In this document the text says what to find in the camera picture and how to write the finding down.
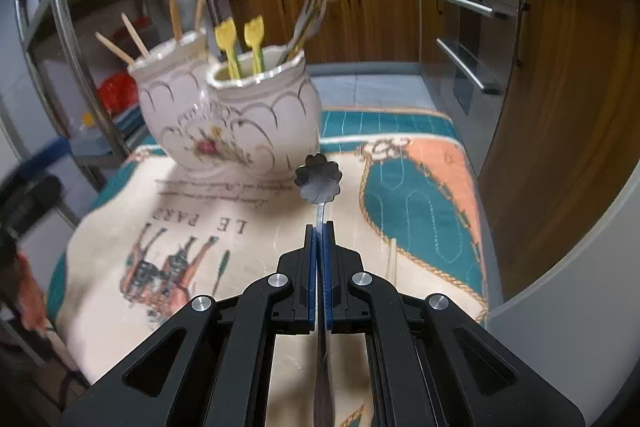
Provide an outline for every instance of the white ceramic pot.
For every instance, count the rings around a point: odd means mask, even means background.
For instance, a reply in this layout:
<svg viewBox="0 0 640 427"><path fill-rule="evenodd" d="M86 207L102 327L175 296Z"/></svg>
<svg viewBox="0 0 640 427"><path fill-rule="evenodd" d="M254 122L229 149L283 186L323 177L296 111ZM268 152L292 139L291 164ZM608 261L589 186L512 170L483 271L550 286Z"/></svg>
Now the white ceramic pot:
<svg viewBox="0 0 640 427"><path fill-rule="evenodd" d="M216 166L193 155L195 140L184 117L197 107L209 107L206 75L216 61L210 58L206 32L185 33L179 44L173 39L163 42L150 55L127 68L138 86L149 132L192 175L212 175Z"/></svg>
<svg viewBox="0 0 640 427"><path fill-rule="evenodd" d="M238 57L242 80L210 57L204 30L139 58L129 74L156 142L196 178L238 164L259 178L290 175L319 150L321 103L303 52L273 68L282 50L264 49L266 72L257 76L251 53Z"/></svg>
<svg viewBox="0 0 640 427"><path fill-rule="evenodd" d="M247 153L245 168L257 177L282 177L319 150L322 105L306 73L304 52L274 68L284 47L263 49L265 72L251 75L252 54L238 57L242 80L229 80L226 64L207 73L220 117L216 131Z"/></svg>

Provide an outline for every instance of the table mat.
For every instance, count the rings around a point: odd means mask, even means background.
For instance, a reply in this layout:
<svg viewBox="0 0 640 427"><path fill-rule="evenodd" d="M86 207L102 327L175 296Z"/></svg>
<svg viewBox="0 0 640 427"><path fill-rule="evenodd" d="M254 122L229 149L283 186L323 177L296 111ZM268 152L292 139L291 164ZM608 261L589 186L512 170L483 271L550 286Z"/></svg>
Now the table mat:
<svg viewBox="0 0 640 427"><path fill-rule="evenodd" d="M359 251L365 268L384 277L396 238L399 291L446 293L481 319L476 190L449 118L428 110L332 108L322 115L321 150L343 172L340 195L325 209L338 244ZM110 180L71 239L49 292L50 301L64 297L56 325L94 382L192 296L228 298L272 273L314 221L314 207L290 180L256 181L234 168L193 180L149 141ZM267 425L311 425L315 352L315 335L277 337ZM364 338L332 335L329 353L335 422L346 426L367 404Z"/></svg>

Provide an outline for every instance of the tiled floor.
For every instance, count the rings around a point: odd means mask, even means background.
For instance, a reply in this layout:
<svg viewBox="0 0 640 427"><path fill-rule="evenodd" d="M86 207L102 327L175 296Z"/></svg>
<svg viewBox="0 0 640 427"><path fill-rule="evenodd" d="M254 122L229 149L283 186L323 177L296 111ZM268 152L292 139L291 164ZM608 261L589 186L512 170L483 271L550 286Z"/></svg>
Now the tiled floor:
<svg viewBox="0 0 640 427"><path fill-rule="evenodd" d="M322 105L372 105L435 109L417 74L342 74L314 76Z"/></svg>

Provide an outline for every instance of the wooden cabinet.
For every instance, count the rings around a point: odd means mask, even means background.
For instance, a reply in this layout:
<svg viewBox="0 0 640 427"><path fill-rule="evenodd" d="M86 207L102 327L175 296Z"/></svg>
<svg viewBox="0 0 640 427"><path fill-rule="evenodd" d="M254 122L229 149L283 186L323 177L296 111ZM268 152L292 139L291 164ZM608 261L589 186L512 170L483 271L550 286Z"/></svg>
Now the wooden cabinet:
<svg viewBox="0 0 640 427"><path fill-rule="evenodd" d="M446 66L446 57L436 44L437 38L444 37L444 10L441 0L421 0L422 4L422 49L420 50L420 66L426 76L438 78L438 74Z"/></svg>
<svg viewBox="0 0 640 427"><path fill-rule="evenodd" d="M289 41L304 0L229 0L238 33L262 14L265 44ZM418 61L419 0L335 0L305 45L309 63Z"/></svg>
<svg viewBox="0 0 640 427"><path fill-rule="evenodd" d="M580 241L640 156L640 1L525 1L479 177L505 298Z"/></svg>
<svg viewBox="0 0 640 427"><path fill-rule="evenodd" d="M335 0L327 5L320 31L305 45L306 60L310 64L358 61L358 39L353 28L356 20L353 1Z"/></svg>
<svg viewBox="0 0 640 427"><path fill-rule="evenodd" d="M358 60L418 61L419 0L351 0L351 5Z"/></svg>

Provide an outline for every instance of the oven door handle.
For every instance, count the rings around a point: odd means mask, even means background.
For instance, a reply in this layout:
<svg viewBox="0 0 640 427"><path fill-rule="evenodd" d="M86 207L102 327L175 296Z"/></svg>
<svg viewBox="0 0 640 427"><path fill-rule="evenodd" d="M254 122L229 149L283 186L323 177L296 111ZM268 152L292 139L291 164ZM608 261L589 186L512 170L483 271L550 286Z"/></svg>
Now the oven door handle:
<svg viewBox="0 0 640 427"><path fill-rule="evenodd" d="M456 52L449 48L449 46L441 39L436 39L436 44L438 47L445 52L447 57L451 59L451 61L465 74L465 76L471 81L471 83L476 86L476 88L482 94L500 94L500 86L494 83L485 84L482 80L480 80L476 74L467 66L462 58L456 55Z"/></svg>
<svg viewBox="0 0 640 427"><path fill-rule="evenodd" d="M505 11L495 9L494 7L487 6L486 4L482 4L481 2L474 0L443 0L446 2L450 2L462 8L466 8L467 10L471 10L472 12L479 13L480 15L484 15L485 17L495 18L495 19L506 19L510 16Z"/></svg>

